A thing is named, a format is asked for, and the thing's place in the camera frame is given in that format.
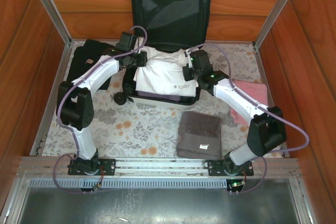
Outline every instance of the black suitcase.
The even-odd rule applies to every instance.
[[[144,27],[148,34],[146,46],[163,52],[175,52],[205,42],[209,24],[211,0],[131,0],[133,24]],[[144,36],[140,29],[138,36]],[[133,102],[161,105],[169,108],[189,109],[200,97],[200,88],[196,97],[139,95],[133,77],[137,68],[126,70],[122,88],[124,95]]]

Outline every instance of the brown towel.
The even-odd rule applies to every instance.
[[[222,157],[221,119],[193,111],[183,112],[178,128],[178,157],[213,159]]]

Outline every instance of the floral tablecloth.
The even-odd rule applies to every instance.
[[[84,42],[75,42],[76,47]],[[234,79],[261,82],[252,45],[218,44],[229,56]],[[214,70],[228,73],[225,57],[212,46],[205,46]],[[92,136],[100,156],[107,157],[176,157],[177,129],[181,110],[127,102],[119,106],[113,95],[122,90],[124,71],[111,79],[108,90],[99,90],[93,97],[95,117],[91,123]],[[234,123],[230,107],[205,91],[191,109],[222,118],[223,154],[246,141],[248,127]],[[43,156],[74,153],[71,134],[60,129],[54,115],[46,139]]]

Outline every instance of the metal mounting plate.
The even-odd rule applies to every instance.
[[[209,171],[209,176],[244,176],[244,172],[246,176],[253,176],[253,166],[252,162],[245,162],[242,164],[242,172],[239,172],[237,174],[230,174],[225,170],[224,166],[224,160],[206,160],[205,163],[207,163],[207,169]]]
[[[110,159],[110,158],[100,158],[99,160],[99,166],[103,167],[104,170],[104,176],[113,176],[114,172],[116,171],[116,160]],[[91,176],[86,174],[83,171],[80,170],[74,170],[69,168],[68,169],[68,175],[83,175],[83,176]]]

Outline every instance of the metal frame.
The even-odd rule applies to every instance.
[[[58,157],[22,157],[17,172],[18,177],[52,178],[54,164]],[[208,175],[201,159],[187,158],[116,158],[114,176],[106,178],[165,178],[165,179],[214,179]],[[300,167],[296,158],[267,158],[268,172],[266,178],[292,178],[301,177]],[[69,176],[69,159],[62,159],[57,168],[58,178],[88,178],[87,176]],[[253,161],[255,175],[249,179],[260,179],[265,171],[264,161]],[[224,179],[232,176],[221,176]]]
[[[267,16],[260,32],[259,35],[256,39],[255,42],[255,49],[259,49],[261,44],[263,43],[266,35],[268,34],[268,32],[270,31],[272,25],[274,24],[275,20],[277,19],[277,17],[279,16],[279,14],[281,13],[283,7],[285,6],[285,4],[287,3],[288,0],[277,0],[277,2],[275,3],[275,5],[273,6],[272,10],[270,11],[269,15]]]
[[[299,221],[301,223],[317,223],[303,181],[298,178],[290,178],[289,183]]]
[[[211,44],[253,45],[252,41],[237,41],[237,40],[206,40],[205,43],[211,43]]]
[[[58,157],[23,157],[17,177],[9,192],[1,224],[17,223],[28,188],[53,188],[52,171]],[[267,179],[287,178],[301,223],[315,223],[308,197],[301,182],[301,172],[295,158],[267,158]],[[57,179],[62,186],[90,187],[99,176],[69,176],[69,159],[63,159],[57,169]],[[253,161],[255,175],[249,180],[260,179],[264,162]],[[201,159],[185,158],[117,158],[115,176],[105,176],[105,188],[217,188],[225,189],[231,176],[209,177]]]
[[[0,216],[0,224],[18,223],[29,187],[29,179],[16,178]]]
[[[71,35],[54,3],[53,0],[41,0],[44,8],[49,14],[52,22],[54,23],[56,29],[58,30],[60,36],[62,37],[64,43],[69,45],[71,43]]]
[[[59,84],[63,81],[63,78],[65,76],[65,72],[68,67],[68,62],[69,62],[69,58],[71,55],[71,50],[72,50],[72,47],[70,45],[64,46],[64,50],[61,56],[61,60],[60,60],[60,63],[59,63],[59,66],[56,72],[56,76],[55,76],[52,88],[51,88],[48,102],[44,110],[43,117],[42,117],[40,126],[38,128],[33,146],[29,153],[30,156],[35,156],[39,154],[38,151],[40,148],[40,144],[42,141],[45,141],[46,136],[48,134],[51,121],[53,119],[52,115],[56,107],[58,87],[59,87]]]

